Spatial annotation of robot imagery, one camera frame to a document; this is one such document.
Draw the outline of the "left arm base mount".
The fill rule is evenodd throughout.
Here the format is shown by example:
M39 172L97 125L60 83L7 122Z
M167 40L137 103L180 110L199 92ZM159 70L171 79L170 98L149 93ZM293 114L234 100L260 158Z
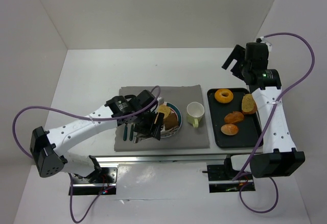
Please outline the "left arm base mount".
M118 179L118 165L111 164L103 167L102 172L94 180L73 175L73 190L68 194L73 196L84 195L116 195L116 182Z

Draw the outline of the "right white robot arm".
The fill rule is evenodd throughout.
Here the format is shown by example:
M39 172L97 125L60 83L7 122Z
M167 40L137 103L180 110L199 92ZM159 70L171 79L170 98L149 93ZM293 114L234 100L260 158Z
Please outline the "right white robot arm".
M282 103L281 80L277 70L268 68L268 56L265 43L236 45L222 66L227 69L236 61L230 71L249 86L258 109L262 128L259 143L263 152L231 157L233 170L239 175L249 172L255 178L290 176L305 161L304 152L297 150L291 138Z

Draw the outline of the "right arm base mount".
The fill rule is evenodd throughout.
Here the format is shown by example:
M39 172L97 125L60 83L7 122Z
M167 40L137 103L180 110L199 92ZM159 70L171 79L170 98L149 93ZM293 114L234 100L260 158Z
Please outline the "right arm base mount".
M223 163L207 165L202 173L208 178L210 193L239 192L241 188L243 191L255 191L252 175L245 175L232 181L238 172L232 168L230 155Z

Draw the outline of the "dark brown bread piece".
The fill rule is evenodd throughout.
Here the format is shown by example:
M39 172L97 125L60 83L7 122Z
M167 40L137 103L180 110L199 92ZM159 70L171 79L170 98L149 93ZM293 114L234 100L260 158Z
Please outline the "dark brown bread piece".
M176 126L178 126L178 118L177 115L172 112L166 120L163 121L165 130L170 130Z

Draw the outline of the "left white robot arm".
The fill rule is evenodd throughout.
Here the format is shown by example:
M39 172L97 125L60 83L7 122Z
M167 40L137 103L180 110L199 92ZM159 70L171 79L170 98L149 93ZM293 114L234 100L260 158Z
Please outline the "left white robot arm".
M138 139L160 140L164 114L157 112L164 103L160 96L143 90L139 95L115 96L91 114L65 126L46 131L33 130L30 152L39 176L48 178L59 172L95 182L104 175L94 156L80 156L68 151L79 143L107 130L133 124Z

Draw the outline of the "metal serving tongs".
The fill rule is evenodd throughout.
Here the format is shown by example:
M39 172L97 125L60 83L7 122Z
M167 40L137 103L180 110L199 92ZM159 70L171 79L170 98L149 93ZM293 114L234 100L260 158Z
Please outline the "metal serving tongs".
M141 141L145 141L148 139L156 139L160 141L161 139L161 131L163 129L163 125L161 126L134 126L134 143L139 143Z

